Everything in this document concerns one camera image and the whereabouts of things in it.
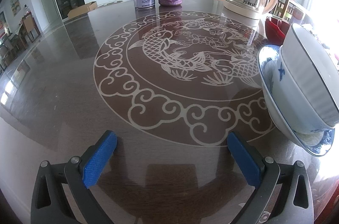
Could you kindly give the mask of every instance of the round table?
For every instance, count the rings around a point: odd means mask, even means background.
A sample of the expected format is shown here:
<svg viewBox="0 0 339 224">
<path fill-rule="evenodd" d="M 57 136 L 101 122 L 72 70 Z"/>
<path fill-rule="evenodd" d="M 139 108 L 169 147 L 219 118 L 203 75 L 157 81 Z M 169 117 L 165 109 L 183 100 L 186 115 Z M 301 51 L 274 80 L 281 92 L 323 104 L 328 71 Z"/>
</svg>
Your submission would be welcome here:
<svg viewBox="0 0 339 224">
<path fill-rule="evenodd" d="M 264 157 L 304 162 L 317 218 L 338 185 L 337 141 L 317 158 L 275 128 L 257 68 L 263 28 L 222 2 L 183 0 L 102 7 L 51 31 L 0 80 L 15 91 L 0 109 L 0 186 L 15 211 L 29 214 L 41 161 L 81 155 L 109 129 L 118 145 L 91 191 L 114 223 L 229 223 L 254 190 L 226 145 L 237 131 Z"/>
</svg>

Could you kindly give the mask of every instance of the blue flower motif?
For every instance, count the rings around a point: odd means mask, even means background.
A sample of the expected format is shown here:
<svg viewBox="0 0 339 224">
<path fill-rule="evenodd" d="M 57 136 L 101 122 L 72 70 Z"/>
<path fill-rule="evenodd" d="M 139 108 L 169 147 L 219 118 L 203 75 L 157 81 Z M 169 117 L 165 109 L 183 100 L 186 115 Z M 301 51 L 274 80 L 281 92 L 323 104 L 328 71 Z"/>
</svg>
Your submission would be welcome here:
<svg viewBox="0 0 339 224">
<path fill-rule="evenodd" d="M 278 69 L 279 73 L 280 73 L 280 82 L 282 80 L 282 76 L 285 75 L 285 69 L 282 68 L 282 63 L 280 63 L 280 69 Z"/>
</svg>

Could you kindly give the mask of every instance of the cardboard box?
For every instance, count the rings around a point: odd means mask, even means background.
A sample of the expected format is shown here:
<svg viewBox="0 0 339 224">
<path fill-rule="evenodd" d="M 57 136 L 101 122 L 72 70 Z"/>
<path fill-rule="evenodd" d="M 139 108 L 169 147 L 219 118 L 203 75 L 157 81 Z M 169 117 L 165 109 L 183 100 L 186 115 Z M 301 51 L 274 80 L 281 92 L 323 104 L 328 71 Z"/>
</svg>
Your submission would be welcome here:
<svg viewBox="0 0 339 224">
<path fill-rule="evenodd" d="M 70 10 L 69 13 L 68 13 L 68 18 L 71 19 L 71 18 L 74 18 L 76 16 L 88 13 L 90 11 L 95 10 L 97 7 L 98 7 L 98 4 L 95 1 L 87 3 L 85 5 L 78 7 L 78 8 Z"/>
</svg>

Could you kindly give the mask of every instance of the bolt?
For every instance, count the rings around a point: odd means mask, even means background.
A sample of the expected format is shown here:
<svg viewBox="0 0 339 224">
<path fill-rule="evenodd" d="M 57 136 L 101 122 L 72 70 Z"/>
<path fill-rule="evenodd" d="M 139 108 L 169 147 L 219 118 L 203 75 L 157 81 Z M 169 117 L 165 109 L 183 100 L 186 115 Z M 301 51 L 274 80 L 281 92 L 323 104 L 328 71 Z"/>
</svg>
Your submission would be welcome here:
<svg viewBox="0 0 339 224">
<path fill-rule="evenodd" d="M 304 163 L 301 161 L 297 161 L 297 166 L 302 168 L 304 166 Z"/>
<path fill-rule="evenodd" d="M 47 167 L 47 165 L 48 165 L 48 162 L 47 162 L 47 161 L 42 161 L 41 164 L 40 164 L 40 166 L 41 166 L 42 168 Z"/>
<path fill-rule="evenodd" d="M 265 161 L 269 164 L 272 164 L 274 162 L 273 158 L 269 156 L 265 157 Z"/>
<path fill-rule="evenodd" d="M 71 163 L 72 164 L 76 164 L 80 161 L 80 157 L 79 156 L 74 156 L 71 158 Z"/>
</svg>

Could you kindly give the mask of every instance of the blue rimmed plate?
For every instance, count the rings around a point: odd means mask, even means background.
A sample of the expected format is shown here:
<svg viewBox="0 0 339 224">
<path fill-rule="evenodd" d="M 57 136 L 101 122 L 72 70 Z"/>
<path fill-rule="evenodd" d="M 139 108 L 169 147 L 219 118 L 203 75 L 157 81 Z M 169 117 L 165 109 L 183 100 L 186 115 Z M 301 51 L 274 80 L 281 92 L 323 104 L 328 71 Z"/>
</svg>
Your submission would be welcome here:
<svg viewBox="0 0 339 224">
<path fill-rule="evenodd" d="M 293 143 L 301 146 L 313 156 L 324 156 L 333 144 L 335 129 L 325 130 L 313 134 L 300 134 L 291 129 L 271 94 L 272 74 L 279 57 L 279 46 L 267 45 L 258 53 L 258 66 L 262 83 L 262 91 L 267 110 L 276 127 Z"/>
</svg>

